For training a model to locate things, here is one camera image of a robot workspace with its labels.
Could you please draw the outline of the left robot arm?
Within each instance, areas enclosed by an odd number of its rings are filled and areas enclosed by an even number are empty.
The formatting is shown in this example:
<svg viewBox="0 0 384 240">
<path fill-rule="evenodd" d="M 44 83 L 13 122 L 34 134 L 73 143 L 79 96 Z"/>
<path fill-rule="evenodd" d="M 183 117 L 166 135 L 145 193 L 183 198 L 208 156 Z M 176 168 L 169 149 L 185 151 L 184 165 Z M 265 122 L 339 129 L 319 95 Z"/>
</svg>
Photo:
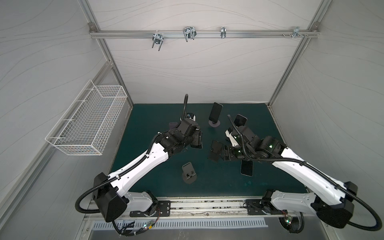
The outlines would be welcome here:
<svg viewBox="0 0 384 240">
<path fill-rule="evenodd" d="M 174 128 L 157 134 L 148 149 L 123 168 L 105 175 L 100 173 L 94 179 L 94 185 L 113 180 L 93 193 L 93 199 L 105 222 L 110 223 L 125 211 L 139 213 L 141 217 L 155 214 L 158 199 L 150 192 L 130 192 L 132 186 L 156 166 L 180 153 L 184 148 L 202 148 L 202 131 L 195 130 L 184 136 Z"/>
</svg>

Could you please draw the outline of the white phone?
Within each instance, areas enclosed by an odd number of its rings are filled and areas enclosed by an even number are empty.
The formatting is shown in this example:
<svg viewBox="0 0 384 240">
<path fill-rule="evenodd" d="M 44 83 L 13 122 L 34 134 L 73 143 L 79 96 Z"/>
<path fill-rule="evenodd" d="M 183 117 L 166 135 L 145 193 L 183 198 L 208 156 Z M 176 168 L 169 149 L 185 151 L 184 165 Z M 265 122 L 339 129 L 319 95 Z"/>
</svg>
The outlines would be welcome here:
<svg viewBox="0 0 384 240">
<path fill-rule="evenodd" d="M 202 141 L 202 131 L 201 130 L 196 130 L 192 137 L 192 142 L 190 146 L 195 149 L 202 149 L 203 148 L 203 141 Z"/>
</svg>

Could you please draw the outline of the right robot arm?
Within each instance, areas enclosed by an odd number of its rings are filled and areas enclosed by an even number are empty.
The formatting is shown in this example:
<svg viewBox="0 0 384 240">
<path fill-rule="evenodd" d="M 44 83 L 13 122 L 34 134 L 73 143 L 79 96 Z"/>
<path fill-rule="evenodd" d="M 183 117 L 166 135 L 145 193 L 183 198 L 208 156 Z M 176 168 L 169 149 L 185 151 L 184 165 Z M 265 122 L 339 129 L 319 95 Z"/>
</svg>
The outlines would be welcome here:
<svg viewBox="0 0 384 240">
<path fill-rule="evenodd" d="M 261 140 L 257 136 L 229 134 L 227 138 L 230 141 L 228 146 L 218 141 L 212 142 L 210 159 L 240 160 L 243 173 L 247 176 L 253 173 L 255 161 L 266 161 L 310 190 L 300 194 L 268 189 L 260 200 L 246 200 L 249 215 L 257 212 L 265 215 L 281 214 L 279 220 L 282 226 L 293 233 L 302 230 L 303 214 L 317 216 L 322 222 L 338 229 L 350 224 L 358 190 L 355 184 L 331 178 L 271 136 Z"/>
</svg>

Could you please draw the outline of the purple phone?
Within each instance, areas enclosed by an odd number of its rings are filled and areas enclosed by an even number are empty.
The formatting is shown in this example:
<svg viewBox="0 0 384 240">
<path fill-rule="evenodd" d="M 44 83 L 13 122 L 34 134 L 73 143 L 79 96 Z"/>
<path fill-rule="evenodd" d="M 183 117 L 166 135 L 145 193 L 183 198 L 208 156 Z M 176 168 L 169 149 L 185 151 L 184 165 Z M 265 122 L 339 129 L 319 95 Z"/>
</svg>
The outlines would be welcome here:
<svg viewBox="0 0 384 240">
<path fill-rule="evenodd" d="M 246 123 L 247 123 L 247 118 L 244 117 L 243 115 L 241 114 L 237 114 L 236 115 L 236 118 L 234 120 L 234 124 L 237 126 L 237 127 L 240 127 L 240 126 L 245 126 Z"/>
</svg>

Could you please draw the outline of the teal phone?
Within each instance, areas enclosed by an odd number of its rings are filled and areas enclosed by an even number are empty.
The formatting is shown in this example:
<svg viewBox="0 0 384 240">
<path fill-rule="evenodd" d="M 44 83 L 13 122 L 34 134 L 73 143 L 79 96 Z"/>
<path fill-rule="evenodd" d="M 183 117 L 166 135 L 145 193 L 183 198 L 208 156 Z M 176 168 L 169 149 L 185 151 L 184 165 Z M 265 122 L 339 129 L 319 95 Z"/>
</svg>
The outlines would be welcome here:
<svg viewBox="0 0 384 240">
<path fill-rule="evenodd" d="M 241 161 L 241 174 L 247 177 L 253 176 L 254 162 L 252 160 Z"/>
</svg>

